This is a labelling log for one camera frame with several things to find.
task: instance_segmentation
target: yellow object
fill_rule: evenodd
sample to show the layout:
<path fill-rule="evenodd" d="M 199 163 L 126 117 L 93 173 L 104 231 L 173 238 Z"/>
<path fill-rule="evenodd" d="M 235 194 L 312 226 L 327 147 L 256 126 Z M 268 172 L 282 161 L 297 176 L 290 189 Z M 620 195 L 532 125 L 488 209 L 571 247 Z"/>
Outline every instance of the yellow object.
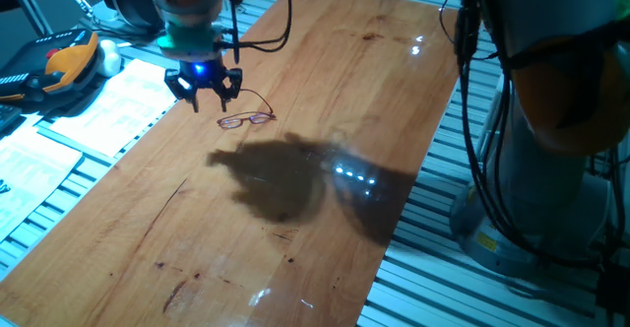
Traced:
<path fill-rule="evenodd" d="M 62 49 L 52 55 L 46 64 L 46 75 L 62 72 L 64 75 L 56 85 L 48 86 L 45 92 L 56 91 L 73 83 L 86 68 L 98 47 L 98 36 L 92 33 L 90 42 Z"/>
<path fill-rule="evenodd" d="M 476 236 L 476 241 L 485 248 L 494 252 L 496 250 L 496 240 L 490 238 L 487 234 L 480 232 Z"/>

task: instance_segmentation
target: black cable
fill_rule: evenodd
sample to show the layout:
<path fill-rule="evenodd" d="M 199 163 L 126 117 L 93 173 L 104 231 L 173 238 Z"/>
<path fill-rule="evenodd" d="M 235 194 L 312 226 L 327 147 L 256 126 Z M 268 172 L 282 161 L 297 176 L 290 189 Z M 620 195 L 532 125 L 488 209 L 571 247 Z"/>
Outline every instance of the black cable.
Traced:
<path fill-rule="evenodd" d="M 444 12 L 444 8 L 446 8 L 446 3 L 448 1 L 449 0 L 444 0 L 444 3 L 442 3 L 442 7 L 440 7 L 440 26 L 442 27 L 442 31 L 444 32 L 444 35 L 449 38 L 449 41 L 451 41 L 452 44 L 455 44 L 455 41 L 451 38 L 449 33 L 446 31 L 446 27 L 444 27 L 444 20 L 442 18 L 442 12 Z"/>
<path fill-rule="evenodd" d="M 591 166 L 589 167 L 589 173 L 595 175 L 595 156 L 589 158 Z"/>
<path fill-rule="evenodd" d="M 619 162 L 618 162 L 618 163 L 617 163 L 614 167 L 620 167 L 620 166 L 622 166 L 623 164 L 627 164 L 627 163 L 629 163 L 629 162 L 630 162 L 630 156 L 628 156 L 627 158 L 625 158 L 625 159 L 623 159 L 623 160 L 619 161 Z"/>
<path fill-rule="evenodd" d="M 287 17 L 286 17 L 286 28 L 284 29 L 284 33 L 280 37 L 271 39 L 271 40 L 263 40 L 263 41 L 242 41 L 242 42 L 236 41 L 239 44 L 239 46 L 250 47 L 250 48 L 263 51 L 263 52 L 276 52 L 282 49 L 286 45 L 286 42 L 288 41 L 288 36 L 291 31 L 291 23 L 292 23 L 292 16 L 293 16 L 293 0 L 286 0 L 286 2 L 287 2 L 287 9 L 288 9 Z M 268 43 L 275 43 L 275 42 L 281 42 L 281 44 L 271 49 L 267 49 L 267 48 L 263 48 L 259 46 L 261 44 L 268 44 Z"/>
<path fill-rule="evenodd" d="M 471 1 L 467 2 L 466 6 L 463 6 L 461 10 L 460 18 L 466 19 L 468 18 L 476 18 L 473 8 L 476 6 L 476 2 L 471 3 Z M 565 259 L 562 257 L 554 256 L 545 251 L 534 247 L 527 239 L 525 239 L 524 235 L 517 229 L 515 226 L 508 210 L 506 209 L 505 202 L 503 200 L 503 195 L 501 191 L 501 183 L 500 183 L 500 156 L 502 151 L 503 142 L 505 140 L 505 133 L 507 127 L 508 116 L 510 115 L 510 70 L 504 67 L 504 88 L 503 95 L 501 97 L 500 103 L 498 105 L 498 115 L 497 119 L 500 119 L 500 130 L 499 130 L 499 138 L 497 140 L 497 147 L 495 151 L 495 162 L 494 162 L 494 194 L 496 198 L 493 198 L 489 187 L 488 180 L 486 176 L 486 170 L 481 171 L 479 168 L 479 162 L 474 153 L 473 148 L 473 140 L 471 136 L 471 129 L 469 125 L 469 115 L 468 115 L 468 95 L 469 95 L 469 83 L 470 83 L 470 67 L 472 61 L 473 50 L 471 50 L 470 45 L 467 45 L 469 41 L 476 42 L 475 37 L 471 37 L 475 31 L 467 30 L 470 28 L 476 28 L 475 23 L 467 23 L 466 21 L 458 21 L 458 26 L 461 27 L 461 30 L 458 31 L 458 34 L 464 35 L 464 38 L 460 40 L 462 45 L 459 45 L 458 50 L 461 51 L 458 54 L 458 65 L 461 75 L 461 87 L 462 87 L 462 120 L 463 120 L 463 130 L 464 130 L 464 139 L 466 145 L 467 155 L 469 157 L 469 161 L 471 164 L 471 173 L 472 180 L 474 182 L 474 186 L 476 189 L 476 194 L 481 202 L 483 209 L 486 213 L 486 216 L 490 219 L 494 227 L 508 240 L 512 243 L 520 247 L 521 249 L 539 257 L 545 259 L 549 262 L 559 264 L 567 267 L 589 267 L 595 268 L 602 261 L 608 259 L 612 253 L 616 250 L 618 246 L 617 242 L 619 241 L 619 233 L 621 232 L 622 227 L 618 227 L 617 235 L 615 236 L 614 241 L 607 242 L 605 250 L 601 253 L 601 256 L 594 257 L 592 259 Z M 501 31 L 495 31 L 493 36 L 493 41 L 497 43 L 501 43 L 503 40 Z M 505 59 L 505 54 L 500 55 L 500 60 L 502 64 L 505 65 L 503 60 Z M 495 125 L 493 128 L 496 128 L 497 119 L 495 119 Z M 623 211 L 622 199 L 620 199 L 620 190 L 616 190 L 616 201 L 620 203 L 617 205 L 617 209 L 619 211 L 618 217 L 624 220 L 625 224 L 625 212 Z"/>
<path fill-rule="evenodd" d="M 449 41 L 451 41 L 452 44 L 455 44 L 455 41 L 451 38 L 451 36 L 449 35 L 448 31 L 446 30 L 446 27 L 444 26 L 444 19 L 443 19 L 443 16 L 442 16 L 448 1 L 449 0 L 444 0 L 444 3 L 442 3 L 442 6 L 440 7 L 440 11 L 439 11 L 440 27 L 442 27 L 442 32 L 444 32 L 444 35 L 449 38 Z M 484 56 L 484 57 L 473 57 L 472 60 L 475 60 L 475 61 L 489 60 L 489 59 L 493 59 L 493 58 L 497 57 L 498 55 L 499 55 L 498 52 L 493 52 L 493 53 L 491 53 L 491 54 L 489 54 L 487 56 Z"/>

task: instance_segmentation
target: wooden table surface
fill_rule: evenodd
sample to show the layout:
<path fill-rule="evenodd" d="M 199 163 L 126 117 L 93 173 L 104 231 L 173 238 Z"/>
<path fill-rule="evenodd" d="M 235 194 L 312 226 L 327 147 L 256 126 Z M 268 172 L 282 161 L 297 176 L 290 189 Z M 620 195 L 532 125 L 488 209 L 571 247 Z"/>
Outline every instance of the wooden table surface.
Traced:
<path fill-rule="evenodd" d="M 213 92 L 198 114 L 177 104 L 2 282 L 0 314 L 22 327 L 354 325 L 456 62 L 437 7 L 293 2 L 281 52 L 241 53 L 243 87 L 278 120 L 224 131 Z M 243 39 L 281 33 L 285 13 L 281 0 Z M 242 93 L 227 109 L 265 107 Z"/>

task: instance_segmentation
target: blue led light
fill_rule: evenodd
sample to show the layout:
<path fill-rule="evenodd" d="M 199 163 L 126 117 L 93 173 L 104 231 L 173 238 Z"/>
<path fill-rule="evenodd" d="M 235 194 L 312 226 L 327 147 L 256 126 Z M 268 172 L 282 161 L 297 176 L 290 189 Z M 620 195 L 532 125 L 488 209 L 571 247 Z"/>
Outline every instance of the blue led light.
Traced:
<path fill-rule="evenodd" d="M 197 74 L 201 75 L 206 72 L 206 68 L 203 65 L 195 65 L 195 71 L 197 71 Z"/>

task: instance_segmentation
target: glasses frame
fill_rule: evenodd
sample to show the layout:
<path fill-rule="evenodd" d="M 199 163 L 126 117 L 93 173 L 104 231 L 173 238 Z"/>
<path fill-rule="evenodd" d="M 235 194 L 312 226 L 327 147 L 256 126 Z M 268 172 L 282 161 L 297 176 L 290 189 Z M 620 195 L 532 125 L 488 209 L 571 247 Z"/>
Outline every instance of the glasses frame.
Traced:
<path fill-rule="evenodd" d="M 251 93 L 253 93 L 254 95 L 258 96 L 258 98 L 260 98 L 260 99 L 261 99 L 261 100 L 262 100 L 262 101 L 263 101 L 263 102 L 267 105 L 267 107 L 269 108 L 269 112 L 265 112 L 265 111 L 244 111 L 244 112 L 241 112 L 241 113 L 238 113 L 238 114 L 233 114 L 233 115 L 230 115 L 230 116 L 226 116 L 226 117 L 224 117 L 224 118 L 221 118 L 221 119 L 217 120 L 217 125 L 218 125 L 221 129 L 223 129 L 223 130 L 236 129 L 236 128 L 238 128 L 238 127 L 243 126 L 243 121 L 245 121 L 245 120 L 249 120 L 249 122 L 251 122 L 251 123 L 252 123 L 252 124 L 254 124 L 254 125 L 258 125 L 258 124 L 266 124 L 266 123 L 268 123 L 268 122 L 270 122 L 270 121 L 272 121 L 272 120 L 277 120 L 276 116 L 274 115 L 274 109 L 273 109 L 273 108 L 269 105 L 269 103 L 268 103 L 268 102 L 267 102 L 267 101 L 263 98 L 263 96 L 261 96 L 261 95 L 259 95 L 259 94 L 258 94 L 258 92 L 253 91 L 253 90 L 248 90 L 248 89 L 242 89 L 242 90 L 240 90 L 240 91 L 241 91 L 241 92 L 243 92 L 243 91 L 245 91 L 245 92 L 251 92 Z M 246 117 L 239 117 L 239 116 L 242 116 L 242 115 L 245 115 L 245 114 L 253 114 L 253 115 L 246 116 Z M 267 116 L 269 117 L 269 120 L 264 121 L 264 122 L 254 122 L 254 120 L 252 120 L 252 118 L 253 118 L 254 116 L 258 115 L 258 114 L 267 115 Z M 225 126 L 223 126 L 223 125 L 222 125 L 222 123 L 223 123 L 224 121 L 226 121 L 227 119 L 231 119 L 231 118 L 235 118 L 235 119 L 237 119 L 237 120 L 240 120 L 240 122 L 238 123 L 238 125 L 236 125 L 236 126 L 231 126 L 231 127 L 225 127 Z"/>

